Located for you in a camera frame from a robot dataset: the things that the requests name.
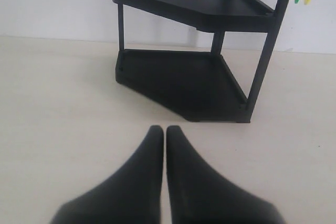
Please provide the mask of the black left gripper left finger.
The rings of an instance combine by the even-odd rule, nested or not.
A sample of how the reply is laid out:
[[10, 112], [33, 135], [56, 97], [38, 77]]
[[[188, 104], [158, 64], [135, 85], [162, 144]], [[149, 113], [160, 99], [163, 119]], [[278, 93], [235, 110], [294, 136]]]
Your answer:
[[51, 223], [160, 223], [164, 132], [149, 128], [108, 179], [60, 207]]

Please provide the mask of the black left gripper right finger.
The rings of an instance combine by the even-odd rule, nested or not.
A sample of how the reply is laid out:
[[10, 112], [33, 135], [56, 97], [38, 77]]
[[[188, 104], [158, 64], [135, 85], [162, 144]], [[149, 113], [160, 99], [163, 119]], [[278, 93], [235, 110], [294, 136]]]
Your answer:
[[213, 169], [177, 125], [166, 130], [166, 174], [173, 223], [285, 223], [272, 203]]

